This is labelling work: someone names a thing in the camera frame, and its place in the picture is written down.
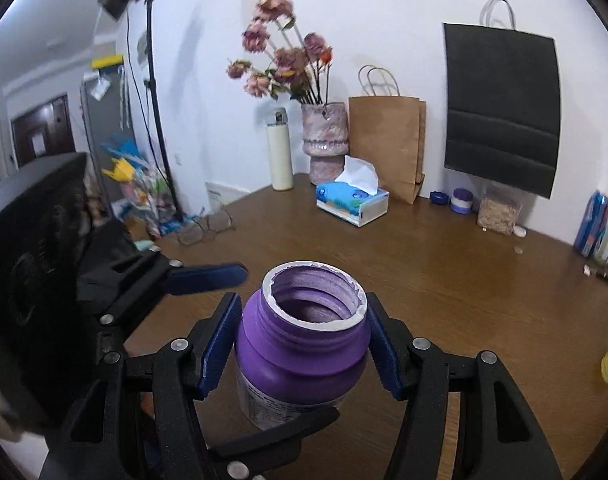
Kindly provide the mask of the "purple supplement bottle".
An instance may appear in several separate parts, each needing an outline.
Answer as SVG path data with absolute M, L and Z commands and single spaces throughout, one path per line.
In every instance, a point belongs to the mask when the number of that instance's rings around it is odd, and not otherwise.
M 366 366 L 367 314 L 366 292 L 335 266 L 292 261 L 268 271 L 234 343 L 246 418 L 266 430 L 338 405 Z

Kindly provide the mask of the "eyeglasses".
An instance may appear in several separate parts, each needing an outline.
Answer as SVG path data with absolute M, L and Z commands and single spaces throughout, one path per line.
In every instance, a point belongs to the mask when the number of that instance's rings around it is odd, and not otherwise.
M 192 246 L 226 232 L 233 226 L 234 220 L 230 213 L 219 208 L 210 214 L 187 219 L 177 231 L 177 239 L 184 246 Z

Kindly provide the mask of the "storage rack with clutter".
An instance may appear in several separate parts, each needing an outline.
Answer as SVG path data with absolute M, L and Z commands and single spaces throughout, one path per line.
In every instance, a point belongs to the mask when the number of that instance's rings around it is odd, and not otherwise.
M 123 222 L 143 221 L 154 238 L 177 231 L 180 224 L 166 179 L 139 153 L 135 141 L 115 133 L 100 148 L 110 158 L 102 175 L 118 187 L 118 197 L 110 201 L 114 216 Z

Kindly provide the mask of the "cream thermos bottle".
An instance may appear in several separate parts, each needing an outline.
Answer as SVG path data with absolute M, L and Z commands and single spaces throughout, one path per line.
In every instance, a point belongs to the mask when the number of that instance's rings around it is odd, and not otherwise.
M 288 114 L 283 107 L 272 112 L 266 126 L 272 188 L 282 192 L 293 188 L 293 167 Z

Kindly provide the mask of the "blue tissue box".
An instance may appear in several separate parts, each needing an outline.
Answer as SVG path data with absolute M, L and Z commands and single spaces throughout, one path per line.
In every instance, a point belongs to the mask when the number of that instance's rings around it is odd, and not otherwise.
M 316 205 L 356 228 L 384 216 L 390 193 L 380 188 L 376 168 L 360 158 L 344 156 L 344 169 L 333 180 L 316 186 Z

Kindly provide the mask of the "white bottle cap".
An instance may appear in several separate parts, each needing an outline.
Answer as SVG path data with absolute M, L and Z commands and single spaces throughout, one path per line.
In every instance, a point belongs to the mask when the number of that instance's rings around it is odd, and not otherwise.
M 520 238 L 526 237 L 526 229 L 523 226 L 514 226 L 513 234 Z

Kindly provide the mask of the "pink ceramic vase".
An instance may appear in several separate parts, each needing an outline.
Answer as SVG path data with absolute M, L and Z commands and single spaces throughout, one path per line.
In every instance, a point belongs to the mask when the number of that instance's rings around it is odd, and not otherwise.
M 303 151 L 310 156 L 310 182 L 333 181 L 344 170 L 350 150 L 350 132 L 343 102 L 303 104 Z

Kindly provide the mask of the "clear jar of oats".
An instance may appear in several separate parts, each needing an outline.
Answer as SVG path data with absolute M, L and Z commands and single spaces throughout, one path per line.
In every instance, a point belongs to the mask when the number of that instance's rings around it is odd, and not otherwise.
M 502 235 L 511 235 L 518 222 L 522 204 L 510 186 L 487 181 L 478 211 L 478 226 Z

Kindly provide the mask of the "blue snack package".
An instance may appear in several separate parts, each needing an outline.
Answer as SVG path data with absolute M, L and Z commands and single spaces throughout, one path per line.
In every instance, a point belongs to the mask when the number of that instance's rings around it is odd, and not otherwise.
M 596 191 L 590 196 L 573 244 L 582 256 L 590 257 L 594 252 L 598 237 L 604 230 L 607 215 L 608 196 Z

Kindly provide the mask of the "dried pink flowers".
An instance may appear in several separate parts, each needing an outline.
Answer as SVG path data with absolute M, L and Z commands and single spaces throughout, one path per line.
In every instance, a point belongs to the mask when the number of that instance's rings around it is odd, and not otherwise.
M 258 0 L 241 40 L 244 53 L 268 58 L 264 67 L 246 58 L 227 64 L 228 78 L 241 80 L 249 96 L 288 96 L 304 105 L 329 103 L 333 48 L 318 32 L 300 31 L 294 0 Z

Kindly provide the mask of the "small purple white jar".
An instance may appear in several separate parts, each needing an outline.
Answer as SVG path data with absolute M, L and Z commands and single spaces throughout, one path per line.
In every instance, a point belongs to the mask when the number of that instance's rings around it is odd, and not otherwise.
M 466 188 L 455 188 L 450 196 L 449 208 L 456 214 L 471 214 L 473 194 Z

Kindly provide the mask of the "blue bottle cap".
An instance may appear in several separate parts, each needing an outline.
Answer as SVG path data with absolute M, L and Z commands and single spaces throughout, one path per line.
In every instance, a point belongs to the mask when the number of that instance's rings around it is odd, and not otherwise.
M 449 195 L 440 191 L 432 191 L 430 193 L 430 202 L 435 205 L 448 205 Z

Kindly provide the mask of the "brown paper bag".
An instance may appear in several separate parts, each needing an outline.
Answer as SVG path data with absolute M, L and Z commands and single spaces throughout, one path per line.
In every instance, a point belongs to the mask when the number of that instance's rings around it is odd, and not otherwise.
M 373 164 L 394 198 L 415 203 L 424 181 L 426 102 L 403 96 L 384 67 L 364 65 L 357 77 L 364 94 L 348 99 L 350 154 Z

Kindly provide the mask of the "black light stand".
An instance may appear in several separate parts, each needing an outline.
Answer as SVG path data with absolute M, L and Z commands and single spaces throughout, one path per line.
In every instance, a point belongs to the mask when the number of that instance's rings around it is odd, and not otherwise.
M 98 5 L 104 13 L 108 14 L 114 22 L 118 22 L 121 17 L 126 13 L 129 3 L 139 0 L 98 0 Z M 148 68 L 148 79 L 146 87 L 150 94 L 150 100 L 152 105 L 153 119 L 154 119 L 154 130 L 156 138 L 158 139 L 158 148 L 152 148 L 152 155 L 161 155 L 163 175 L 168 190 L 170 191 L 170 198 L 172 199 L 174 208 L 174 219 L 181 226 L 185 222 L 185 211 L 182 209 L 182 204 L 179 201 L 178 193 L 175 186 L 174 177 L 172 170 L 170 169 L 170 159 L 168 158 L 166 142 L 164 138 L 162 118 L 160 111 L 160 103 L 158 96 L 158 82 L 156 81 L 155 68 L 154 68 L 154 56 L 153 56 L 153 30 L 152 30 L 152 18 L 153 18 L 153 3 L 154 0 L 144 0 L 144 10 L 146 10 L 146 20 L 144 24 L 146 28 L 144 33 L 146 34 L 147 41 L 147 68 Z

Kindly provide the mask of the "black paper bag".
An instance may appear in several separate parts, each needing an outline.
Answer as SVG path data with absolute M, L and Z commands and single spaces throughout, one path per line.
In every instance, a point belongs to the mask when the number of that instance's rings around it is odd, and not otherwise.
M 561 127 L 554 40 L 520 32 L 508 0 L 476 25 L 445 23 L 444 166 L 549 198 Z

